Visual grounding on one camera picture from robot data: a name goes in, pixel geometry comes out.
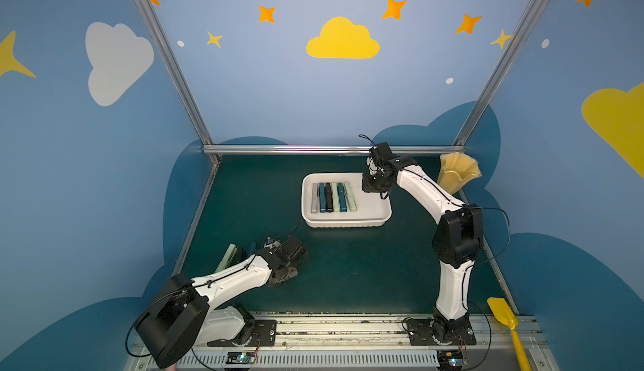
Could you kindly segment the white plastic storage box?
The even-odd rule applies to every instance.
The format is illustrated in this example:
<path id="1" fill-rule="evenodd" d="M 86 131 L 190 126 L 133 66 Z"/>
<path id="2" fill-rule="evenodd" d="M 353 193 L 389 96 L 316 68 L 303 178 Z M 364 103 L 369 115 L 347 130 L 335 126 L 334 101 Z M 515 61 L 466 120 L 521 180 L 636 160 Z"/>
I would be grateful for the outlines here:
<path id="1" fill-rule="evenodd" d="M 311 188 L 313 183 L 348 181 L 357 203 L 355 213 L 311 213 Z M 392 215 L 390 201 L 381 199 L 377 193 L 362 191 L 362 174 L 359 172 L 314 173 L 303 179 L 301 194 L 301 213 L 305 222 L 312 228 L 361 228 L 380 227 Z"/>

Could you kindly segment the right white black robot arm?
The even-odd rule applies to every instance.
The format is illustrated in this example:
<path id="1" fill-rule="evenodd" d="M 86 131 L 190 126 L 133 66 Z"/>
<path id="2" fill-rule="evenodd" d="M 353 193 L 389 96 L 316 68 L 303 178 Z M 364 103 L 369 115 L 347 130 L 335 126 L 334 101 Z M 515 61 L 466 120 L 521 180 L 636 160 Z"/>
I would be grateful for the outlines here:
<path id="1" fill-rule="evenodd" d="M 431 336 L 441 345 L 474 344 L 467 297 L 471 272 L 482 247 L 481 208 L 454 198 L 409 156 L 395 156 L 383 142 L 369 149 L 362 191 L 386 198 L 395 186 L 408 192 L 437 224 L 432 249 L 440 264 L 439 295 Z"/>

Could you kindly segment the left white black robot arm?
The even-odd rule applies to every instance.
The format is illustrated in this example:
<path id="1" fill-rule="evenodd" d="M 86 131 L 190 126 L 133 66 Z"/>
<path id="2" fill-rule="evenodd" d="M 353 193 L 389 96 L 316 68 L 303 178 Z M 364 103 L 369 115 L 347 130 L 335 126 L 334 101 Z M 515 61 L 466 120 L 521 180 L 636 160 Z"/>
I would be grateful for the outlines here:
<path id="1" fill-rule="evenodd" d="M 142 339 L 161 369 L 177 364 L 193 347 L 269 346 L 268 329 L 240 304 L 231 301 L 264 285 L 280 286 L 298 275 L 306 254 L 295 237 L 275 241 L 246 260 L 211 275 L 173 276 L 131 329 Z"/>

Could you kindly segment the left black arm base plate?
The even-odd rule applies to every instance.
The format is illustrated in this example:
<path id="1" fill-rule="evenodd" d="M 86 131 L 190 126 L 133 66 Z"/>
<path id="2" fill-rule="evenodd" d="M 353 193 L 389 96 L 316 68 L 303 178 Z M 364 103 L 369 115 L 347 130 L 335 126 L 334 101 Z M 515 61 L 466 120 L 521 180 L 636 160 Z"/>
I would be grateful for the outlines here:
<path id="1" fill-rule="evenodd" d="M 232 340 L 216 339 L 209 341 L 208 347 L 273 347 L 275 344 L 277 322 L 269 320 L 251 320 Z"/>

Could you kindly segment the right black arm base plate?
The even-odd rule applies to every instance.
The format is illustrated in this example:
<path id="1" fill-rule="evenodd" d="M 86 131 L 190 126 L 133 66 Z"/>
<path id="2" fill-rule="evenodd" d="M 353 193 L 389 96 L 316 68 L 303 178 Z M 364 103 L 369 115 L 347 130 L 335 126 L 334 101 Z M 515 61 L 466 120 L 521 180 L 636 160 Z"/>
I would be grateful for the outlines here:
<path id="1" fill-rule="evenodd" d="M 465 317 L 446 321 L 442 318 L 405 318 L 404 330 L 412 346 L 467 346 L 477 344 L 471 323 Z"/>

